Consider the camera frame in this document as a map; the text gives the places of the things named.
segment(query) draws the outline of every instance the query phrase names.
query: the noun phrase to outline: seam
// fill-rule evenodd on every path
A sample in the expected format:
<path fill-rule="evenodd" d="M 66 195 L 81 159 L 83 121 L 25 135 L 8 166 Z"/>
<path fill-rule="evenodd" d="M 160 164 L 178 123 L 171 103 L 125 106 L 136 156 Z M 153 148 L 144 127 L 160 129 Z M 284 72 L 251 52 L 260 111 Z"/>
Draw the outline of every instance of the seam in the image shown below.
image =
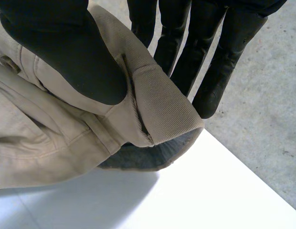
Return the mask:
<path fill-rule="evenodd" d="M 28 100 L 26 97 L 24 97 L 22 94 L 20 94 L 20 93 L 18 93 L 17 91 L 15 91 L 15 90 L 13 90 L 15 93 L 17 93 L 19 96 L 21 96 L 22 98 L 24 98 L 24 99 L 26 99 L 27 101 L 30 101 L 31 103 L 33 103 L 34 105 L 36 105 L 38 108 L 40 108 L 40 110 L 42 110 L 45 114 L 47 114 L 38 104 L 36 104 L 36 103 L 34 103 L 33 101 L 31 101 L 31 100 Z M 48 115 L 49 117 L 50 117 L 50 119 L 57 125 L 57 123 L 55 122 L 55 120 L 50 116 L 50 115 Z M 65 133 L 64 133 L 64 131 L 62 131 L 60 128 L 58 128 L 59 130 L 60 130 L 60 133 L 64 136 L 64 137 L 66 137 L 69 141 L 71 140 Z"/>
<path fill-rule="evenodd" d="M 25 74 L 27 80 L 30 80 L 30 79 L 29 79 L 29 76 L 28 76 L 27 73 L 25 72 L 25 69 L 24 69 L 24 66 L 23 66 L 23 63 L 22 63 L 22 59 L 21 59 L 21 57 L 22 57 L 22 51 L 23 51 L 23 46 L 19 44 L 19 45 L 18 45 L 18 52 L 19 52 L 19 53 L 18 53 L 18 61 L 19 61 L 19 63 L 20 63 L 19 67 L 21 68 L 22 72 Z"/>
<path fill-rule="evenodd" d="M 18 159 L 18 160 L 32 160 L 32 159 L 40 159 L 40 158 L 43 158 L 43 157 L 46 157 L 46 156 L 51 156 L 52 154 L 55 154 L 56 152 L 60 151 L 61 149 L 64 149 L 64 148 L 67 148 L 69 147 L 70 145 L 72 145 L 74 142 L 76 142 L 77 140 L 79 140 L 79 138 L 85 136 L 85 135 L 88 135 L 92 132 L 91 129 L 87 130 L 87 131 L 84 131 L 82 132 L 81 134 L 79 134 L 77 137 L 75 137 L 69 144 L 66 144 L 66 146 L 62 146 L 60 148 L 57 148 L 53 151 L 50 151 L 50 152 L 47 152 L 47 153 L 44 153 L 44 154 L 41 154 L 41 155 L 38 155 L 38 156 L 24 156 L 23 158 L 20 157 L 20 156 L 8 156 L 8 155 L 2 155 L 0 154 L 0 157 L 5 157 L 5 158 L 15 158 L 15 159 Z"/>

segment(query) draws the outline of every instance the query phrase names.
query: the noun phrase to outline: white table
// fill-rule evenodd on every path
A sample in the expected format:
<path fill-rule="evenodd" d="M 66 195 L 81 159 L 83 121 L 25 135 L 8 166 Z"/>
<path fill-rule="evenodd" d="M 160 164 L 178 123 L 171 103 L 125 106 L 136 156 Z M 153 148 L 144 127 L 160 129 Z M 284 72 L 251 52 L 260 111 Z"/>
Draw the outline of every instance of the white table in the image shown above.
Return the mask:
<path fill-rule="evenodd" d="M 159 173 L 0 190 L 0 229 L 296 229 L 296 211 L 203 131 Z"/>

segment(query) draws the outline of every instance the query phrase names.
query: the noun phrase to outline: gloved hand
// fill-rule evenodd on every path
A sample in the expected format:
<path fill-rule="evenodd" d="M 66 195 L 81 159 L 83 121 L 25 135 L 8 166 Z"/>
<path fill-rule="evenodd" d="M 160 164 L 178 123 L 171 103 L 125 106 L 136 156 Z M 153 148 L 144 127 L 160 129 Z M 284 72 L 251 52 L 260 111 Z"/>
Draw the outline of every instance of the gloved hand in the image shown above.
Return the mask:
<path fill-rule="evenodd" d="M 154 34 L 157 0 L 127 2 L 132 32 L 148 47 Z M 209 118 L 216 112 L 246 45 L 267 21 L 267 16 L 276 12 L 285 2 L 286 0 L 159 0 L 163 27 L 154 58 L 185 96 L 188 96 L 192 88 L 224 17 L 218 47 L 192 102 L 201 118 Z M 189 11 L 189 35 L 173 70 Z"/>
<path fill-rule="evenodd" d="M 126 78 L 87 6 L 88 0 L 0 0 L 0 21 L 77 92 L 116 105 L 127 94 Z"/>

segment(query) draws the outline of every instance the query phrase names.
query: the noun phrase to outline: stitching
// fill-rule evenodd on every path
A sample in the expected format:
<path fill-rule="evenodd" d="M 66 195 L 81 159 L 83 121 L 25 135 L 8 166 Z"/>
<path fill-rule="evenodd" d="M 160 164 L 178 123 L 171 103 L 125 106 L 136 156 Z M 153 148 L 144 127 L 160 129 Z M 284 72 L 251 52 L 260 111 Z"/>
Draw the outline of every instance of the stitching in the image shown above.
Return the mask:
<path fill-rule="evenodd" d="M 25 76 L 27 77 L 27 80 L 29 80 L 29 76 L 27 75 L 27 73 L 25 72 L 25 69 L 24 69 L 24 66 L 23 66 L 23 63 L 22 63 L 22 51 L 23 51 L 23 46 L 21 46 L 20 44 L 18 45 L 18 61 L 20 63 L 20 68 L 22 70 L 22 72 L 25 74 Z"/>
<path fill-rule="evenodd" d="M 70 145 L 72 145 L 75 141 L 79 140 L 79 138 L 87 135 L 87 134 L 90 134 L 91 133 L 91 129 L 87 130 L 87 131 L 84 131 L 82 132 L 81 134 L 79 134 L 77 137 L 75 137 L 69 144 L 66 144 L 66 146 L 62 146 L 58 149 L 55 149 L 53 151 L 50 151 L 50 152 L 47 152 L 47 153 L 44 153 L 44 154 L 40 154 L 40 155 L 35 155 L 35 156 L 23 156 L 23 157 L 20 157 L 20 156 L 8 156 L 8 155 L 1 155 L 0 154 L 0 157 L 6 157 L 6 158 L 15 158 L 15 159 L 18 159 L 18 160 L 31 160 L 31 159 L 40 159 L 40 158 L 43 158 L 43 157 L 46 157 L 46 156 L 51 156 L 52 154 L 60 151 L 61 149 L 64 149 L 64 148 L 68 148 Z"/>

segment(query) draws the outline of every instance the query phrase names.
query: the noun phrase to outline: glove finger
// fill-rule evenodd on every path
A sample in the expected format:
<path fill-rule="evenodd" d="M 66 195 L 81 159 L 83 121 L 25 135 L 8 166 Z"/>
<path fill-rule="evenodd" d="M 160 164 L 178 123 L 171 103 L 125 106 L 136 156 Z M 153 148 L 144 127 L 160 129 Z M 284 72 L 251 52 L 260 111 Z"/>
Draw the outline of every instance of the glove finger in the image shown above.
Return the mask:
<path fill-rule="evenodd" d="M 190 3 L 191 0 L 159 0 L 163 27 L 154 59 L 168 76 L 182 43 Z"/>
<path fill-rule="evenodd" d="M 131 30 L 148 48 L 154 35 L 157 0 L 127 0 L 127 3 Z"/>
<path fill-rule="evenodd" d="M 267 21 L 255 12 L 229 8 L 211 64 L 193 100 L 201 118 L 217 110 L 223 92 L 248 42 Z"/>
<path fill-rule="evenodd" d="M 191 3 L 189 34 L 171 76 L 185 96 L 191 91 L 226 9 L 211 1 L 193 0 Z"/>

